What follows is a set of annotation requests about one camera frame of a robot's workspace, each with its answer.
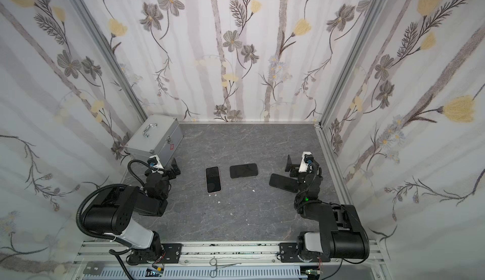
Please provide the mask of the phone with black screen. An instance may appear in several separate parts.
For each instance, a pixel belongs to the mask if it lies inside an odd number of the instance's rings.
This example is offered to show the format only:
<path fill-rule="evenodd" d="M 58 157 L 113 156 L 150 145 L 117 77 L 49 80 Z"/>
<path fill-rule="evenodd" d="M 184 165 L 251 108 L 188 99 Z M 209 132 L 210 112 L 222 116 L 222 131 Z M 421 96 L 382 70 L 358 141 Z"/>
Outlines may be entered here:
<path fill-rule="evenodd" d="M 205 170 L 207 192 L 209 194 L 221 191 L 221 177 L 217 166 L 209 167 Z"/>

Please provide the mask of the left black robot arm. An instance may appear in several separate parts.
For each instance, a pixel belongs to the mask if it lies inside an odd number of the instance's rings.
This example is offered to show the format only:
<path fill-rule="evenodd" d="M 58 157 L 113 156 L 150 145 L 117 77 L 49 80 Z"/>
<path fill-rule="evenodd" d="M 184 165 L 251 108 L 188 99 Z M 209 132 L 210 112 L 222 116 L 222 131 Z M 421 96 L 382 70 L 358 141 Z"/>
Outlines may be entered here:
<path fill-rule="evenodd" d="M 157 156 L 139 161 L 146 166 L 145 180 L 139 185 L 111 184 L 89 194 L 76 213 L 79 230 L 92 238 L 110 240 L 126 247 L 110 250 L 122 266 L 139 264 L 176 264 L 181 256 L 180 243 L 162 243 L 157 232 L 133 219 L 134 214 L 161 217 L 168 205 L 171 180 L 181 170 L 175 159 L 164 168 Z"/>

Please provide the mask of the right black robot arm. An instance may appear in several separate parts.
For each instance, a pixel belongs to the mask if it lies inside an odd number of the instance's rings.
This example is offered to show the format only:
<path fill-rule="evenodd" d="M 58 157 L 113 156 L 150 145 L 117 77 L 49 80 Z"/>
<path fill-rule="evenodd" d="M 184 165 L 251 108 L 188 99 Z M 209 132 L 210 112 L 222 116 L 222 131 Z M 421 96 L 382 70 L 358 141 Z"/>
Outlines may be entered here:
<path fill-rule="evenodd" d="M 358 263 L 368 259 L 370 239 L 355 207 L 319 198 L 322 168 L 313 155 L 304 152 L 298 165 L 288 157 L 285 171 L 296 182 L 294 210 L 302 218 L 318 223 L 317 232 L 299 234 L 295 258 L 302 262 L 356 259 Z"/>

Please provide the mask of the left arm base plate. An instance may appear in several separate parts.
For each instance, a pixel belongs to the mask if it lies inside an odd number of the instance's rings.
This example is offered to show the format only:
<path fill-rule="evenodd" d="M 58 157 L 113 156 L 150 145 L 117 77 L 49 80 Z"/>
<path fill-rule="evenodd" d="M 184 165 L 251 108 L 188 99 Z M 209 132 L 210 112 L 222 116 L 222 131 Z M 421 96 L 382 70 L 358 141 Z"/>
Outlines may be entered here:
<path fill-rule="evenodd" d="M 163 243 L 163 255 L 162 260 L 160 261 L 163 264 L 178 264 L 183 244 L 182 243 Z"/>

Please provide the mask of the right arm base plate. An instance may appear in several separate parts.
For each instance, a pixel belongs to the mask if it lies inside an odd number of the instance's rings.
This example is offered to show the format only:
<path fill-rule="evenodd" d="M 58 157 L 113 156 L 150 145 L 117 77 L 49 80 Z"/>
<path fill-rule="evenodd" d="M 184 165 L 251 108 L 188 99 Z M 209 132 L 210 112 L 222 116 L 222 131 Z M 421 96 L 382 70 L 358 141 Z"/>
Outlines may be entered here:
<path fill-rule="evenodd" d="M 282 263 L 297 263 L 301 262 L 298 256 L 298 244 L 283 242 L 279 243 L 279 253 L 277 258 Z"/>

